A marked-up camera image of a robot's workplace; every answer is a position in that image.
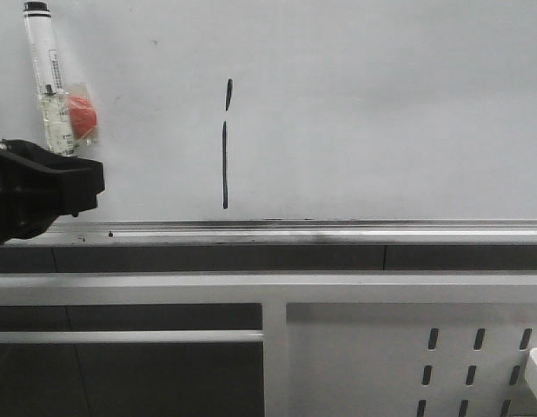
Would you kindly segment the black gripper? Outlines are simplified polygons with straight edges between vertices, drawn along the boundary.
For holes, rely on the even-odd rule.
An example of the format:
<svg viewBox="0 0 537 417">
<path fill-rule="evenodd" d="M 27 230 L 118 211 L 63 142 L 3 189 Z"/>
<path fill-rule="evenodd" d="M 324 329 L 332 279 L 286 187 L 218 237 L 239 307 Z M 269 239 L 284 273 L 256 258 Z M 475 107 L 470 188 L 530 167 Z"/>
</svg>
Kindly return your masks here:
<svg viewBox="0 0 537 417">
<path fill-rule="evenodd" d="M 19 158 L 44 174 L 75 178 L 76 185 L 39 189 L 23 196 Z M 37 237 L 60 216 L 95 209 L 97 195 L 104 190 L 101 162 L 54 154 L 25 140 L 0 141 L 0 246 L 11 239 Z"/>
</svg>

